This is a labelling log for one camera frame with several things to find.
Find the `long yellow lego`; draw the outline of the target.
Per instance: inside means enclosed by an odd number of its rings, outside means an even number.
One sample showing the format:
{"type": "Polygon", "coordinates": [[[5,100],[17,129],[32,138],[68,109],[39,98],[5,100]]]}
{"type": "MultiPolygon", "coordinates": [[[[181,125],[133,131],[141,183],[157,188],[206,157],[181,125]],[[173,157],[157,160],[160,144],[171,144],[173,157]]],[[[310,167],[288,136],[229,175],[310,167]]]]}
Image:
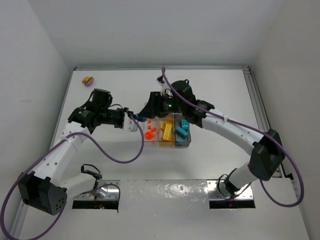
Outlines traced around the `long yellow lego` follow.
{"type": "Polygon", "coordinates": [[[163,142],[172,142],[172,124],[171,123],[166,123],[163,128],[163,135],[162,135],[162,141],[163,142]]]}

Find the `orange lego cluster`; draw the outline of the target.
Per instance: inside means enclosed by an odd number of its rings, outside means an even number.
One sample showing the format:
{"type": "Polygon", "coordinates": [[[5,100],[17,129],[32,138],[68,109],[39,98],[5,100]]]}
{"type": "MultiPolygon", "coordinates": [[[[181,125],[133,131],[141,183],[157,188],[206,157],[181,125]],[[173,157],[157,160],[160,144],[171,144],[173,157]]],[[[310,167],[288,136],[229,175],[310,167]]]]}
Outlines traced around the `orange lego cluster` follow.
{"type": "Polygon", "coordinates": [[[154,132],[152,131],[147,131],[145,134],[144,134],[144,138],[146,140],[152,140],[156,135],[154,134],[154,132]]]}

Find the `teal square lego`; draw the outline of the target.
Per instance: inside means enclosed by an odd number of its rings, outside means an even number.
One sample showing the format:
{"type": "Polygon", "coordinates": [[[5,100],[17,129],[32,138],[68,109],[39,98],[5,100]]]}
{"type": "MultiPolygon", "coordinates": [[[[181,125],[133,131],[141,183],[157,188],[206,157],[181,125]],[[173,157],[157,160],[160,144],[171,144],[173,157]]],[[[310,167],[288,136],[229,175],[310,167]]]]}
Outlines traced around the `teal square lego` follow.
{"type": "Polygon", "coordinates": [[[183,139],[177,138],[176,141],[175,141],[175,144],[178,146],[178,145],[181,145],[183,142],[184,142],[183,139]]]}

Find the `lilac printed lego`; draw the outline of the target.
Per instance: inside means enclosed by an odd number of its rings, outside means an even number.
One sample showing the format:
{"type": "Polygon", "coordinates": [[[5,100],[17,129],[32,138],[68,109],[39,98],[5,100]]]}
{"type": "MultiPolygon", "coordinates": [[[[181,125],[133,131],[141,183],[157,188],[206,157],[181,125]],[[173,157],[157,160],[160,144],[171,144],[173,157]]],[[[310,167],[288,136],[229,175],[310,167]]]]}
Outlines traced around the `lilac printed lego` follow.
{"type": "Polygon", "coordinates": [[[94,77],[92,76],[86,76],[85,78],[82,79],[81,81],[84,86],[88,87],[91,86],[94,82],[94,77]]]}

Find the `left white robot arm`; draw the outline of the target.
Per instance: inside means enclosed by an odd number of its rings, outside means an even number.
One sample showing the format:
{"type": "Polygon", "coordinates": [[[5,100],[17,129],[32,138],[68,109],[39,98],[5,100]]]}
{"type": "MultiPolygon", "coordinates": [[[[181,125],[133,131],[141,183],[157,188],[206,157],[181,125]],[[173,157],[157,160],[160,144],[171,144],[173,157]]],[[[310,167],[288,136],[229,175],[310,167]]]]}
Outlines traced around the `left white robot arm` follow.
{"type": "Polygon", "coordinates": [[[62,175],[82,143],[100,125],[131,131],[134,129],[127,107],[111,109],[112,95],[107,90],[94,89],[89,99],[77,107],[67,119],[61,142],[51,153],[42,157],[18,183],[24,204],[50,215],[57,215],[67,202],[83,192],[92,190],[101,178],[98,173],[81,171],[75,177],[62,180],[62,175]]]}

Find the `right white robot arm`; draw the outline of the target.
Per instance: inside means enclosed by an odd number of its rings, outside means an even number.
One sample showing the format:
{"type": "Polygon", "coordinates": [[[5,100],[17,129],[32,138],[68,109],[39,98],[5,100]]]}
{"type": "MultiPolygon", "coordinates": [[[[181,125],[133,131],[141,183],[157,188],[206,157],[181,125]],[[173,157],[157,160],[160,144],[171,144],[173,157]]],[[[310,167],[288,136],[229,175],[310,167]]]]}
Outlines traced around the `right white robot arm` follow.
{"type": "Polygon", "coordinates": [[[285,158],[276,143],[281,141],[277,131],[269,129],[263,134],[231,123],[221,111],[209,102],[197,99],[189,81],[179,80],[171,85],[171,95],[152,91],[139,116],[148,119],[164,118],[170,113],[179,113],[193,125],[212,131],[236,144],[249,156],[249,162],[235,168],[226,179],[217,185],[220,194],[235,195],[244,185],[256,180],[268,181],[285,158]]]}

